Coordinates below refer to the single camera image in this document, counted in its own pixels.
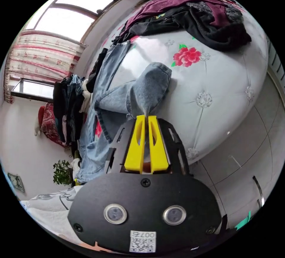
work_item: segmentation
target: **red and white curtain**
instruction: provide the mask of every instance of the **red and white curtain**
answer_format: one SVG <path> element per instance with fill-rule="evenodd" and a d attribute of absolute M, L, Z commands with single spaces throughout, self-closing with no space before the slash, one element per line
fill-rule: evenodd
<path fill-rule="evenodd" d="M 85 47 L 81 43 L 35 32 L 18 36 L 6 62 L 5 100 L 12 103 L 8 87 L 11 77 L 56 82 L 70 76 Z"/>

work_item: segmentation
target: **bed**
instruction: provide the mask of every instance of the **bed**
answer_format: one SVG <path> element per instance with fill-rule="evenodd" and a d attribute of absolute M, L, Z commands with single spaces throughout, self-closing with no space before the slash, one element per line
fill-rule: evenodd
<path fill-rule="evenodd" d="M 135 80 L 151 62 L 172 69 L 169 93 L 157 116 L 173 124 L 189 164 L 214 150 L 241 124 L 263 86 L 268 64 L 266 35 L 247 11 L 242 13 L 252 42 L 237 51 L 213 50 L 186 31 L 134 37 L 111 82 L 109 89 Z M 111 46 L 128 18 L 100 50 Z"/>

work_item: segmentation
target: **white wall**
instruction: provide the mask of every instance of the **white wall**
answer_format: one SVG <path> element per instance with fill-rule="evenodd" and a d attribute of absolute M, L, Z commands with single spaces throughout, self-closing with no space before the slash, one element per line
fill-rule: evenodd
<path fill-rule="evenodd" d="M 100 53 L 100 46 L 103 41 L 110 35 L 119 22 L 131 13 L 139 1 L 141 0 L 120 1 L 96 23 L 84 41 L 88 47 L 84 50 L 76 65 L 75 74 L 86 76 L 90 66 L 94 64 Z"/>
<path fill-rule="evenodd" d="M 42 133 L 34 135 L 34 122 L 39 107 L 45 103 L 14 98 L 0 108 L 0 159 L 6 172 L 17 174 L 23 181 L 26 194 L 16 191 L 20 200 L 38 194 L 58 191 L 64 186 L 53 183 L 53 164 L 72 160 L 64 148 Z"/>

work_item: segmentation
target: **potted plant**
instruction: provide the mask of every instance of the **potted plant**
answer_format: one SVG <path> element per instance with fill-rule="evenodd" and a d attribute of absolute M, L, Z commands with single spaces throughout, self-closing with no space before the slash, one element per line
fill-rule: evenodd
<path fill-rule="evenodd" d="M 68 166 L 69 162 L 65 160 L 59 160 L 58 163 L 53 165 L 53 168 L 55 169 L 53 172 L 53 182 L 55 184 L 66 186 L 72 183 Z"/>

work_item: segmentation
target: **jeans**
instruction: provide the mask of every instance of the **jeans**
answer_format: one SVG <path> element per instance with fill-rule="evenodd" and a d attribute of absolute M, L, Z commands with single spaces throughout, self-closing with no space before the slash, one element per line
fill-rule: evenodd
<path fill-rule="evenodd" d="M 102 64 L 94 87 L 92 103 L 79 140 L 82 163 L 76 175 L 86 183 L 103 174 L 109 144 L 120 126 L 138 115 L 154 114 L 168 90 L 171 70 L 161 63 L 149 64 L 141 76 L 122 86 L 108 90 L 130 42 L 112 46 Z M 95 138 L 97 120 L 102 134 Z"/>

